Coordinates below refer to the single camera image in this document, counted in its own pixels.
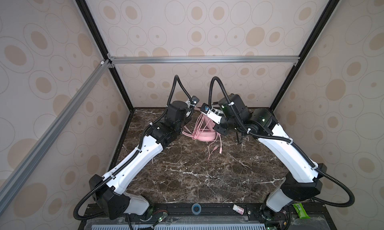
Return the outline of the pink cat-ear headphones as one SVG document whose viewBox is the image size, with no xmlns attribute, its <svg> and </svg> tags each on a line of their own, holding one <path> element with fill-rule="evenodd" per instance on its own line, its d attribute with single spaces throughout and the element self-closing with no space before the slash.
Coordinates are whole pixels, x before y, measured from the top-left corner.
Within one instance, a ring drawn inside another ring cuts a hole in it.
<svg viewBox="0 0 384 230">
<path fill-rule="evenodd" d="M 200 142 L 214 142 L 217 139 L 214 126 L 215 123 L 205 114 L 201 113 L 197 118 L 194 130 L 191 132 L 184 126 L 182 134 Z"/>
</svg>

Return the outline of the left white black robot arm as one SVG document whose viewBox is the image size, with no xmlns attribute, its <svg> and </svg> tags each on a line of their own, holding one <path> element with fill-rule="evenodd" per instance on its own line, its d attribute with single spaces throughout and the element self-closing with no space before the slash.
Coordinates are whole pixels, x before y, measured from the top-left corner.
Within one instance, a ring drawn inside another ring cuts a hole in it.
<svg viewBox="0 0 384 230">
<path fill-rule="evenodd" d="M 176 86 L 179 85 L 188 97 L 186 102 L 172 101 Z M 90 181 L 90 192 L 75 206 L 73 216 L 85 221 L 100 216 L 114 220 L 124 214 L 145 216 L 150 213 L 150 203 L 143 196 L 128 194 L 127 187 L 135 176 L 159 153 L 175 141 L 183 132 L 198 102 L 186 91 L 179 76 L 174 77 L 167 107 L 154 122 L 142 132 L 139 144 L 118 165 L 103 176 L 94 175 Z M 97 203 L 101 212 L 82 216 L 81 206 L 89 199 Z"/>
</svg>

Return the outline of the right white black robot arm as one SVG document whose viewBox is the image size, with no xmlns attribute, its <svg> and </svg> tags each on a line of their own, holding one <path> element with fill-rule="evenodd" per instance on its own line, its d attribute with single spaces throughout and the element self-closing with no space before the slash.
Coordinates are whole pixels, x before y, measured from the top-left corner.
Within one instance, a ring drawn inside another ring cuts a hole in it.
<svg viewBox="0 0 384 230">
<path fill-rule="evenodd" d="M 326 173 L 327 167 L 313 161 L 293 141 L 279 124 L 274 114 L 267 109 L 251 112 L 239 95 L 228 94 L 219 77 L 213 77 L 209 88 L 209 102 L 201 108 L 215 124 L 214 130 L 227 135 L 236 130 L 242 136 L 251 136 L 266 146 L 286 166 L 288 174 L 283 183 L 265 199 L 261 211 L 265 215 L 279 212 L 293 202 L 308 199 L 338 208 L 347 208 L 355 203 L 353 192 L 342 182 Z M 334 203 L 322 200 L 322 182 L 326 178 L 342 188 L 349 200 Z"/>
</svg>

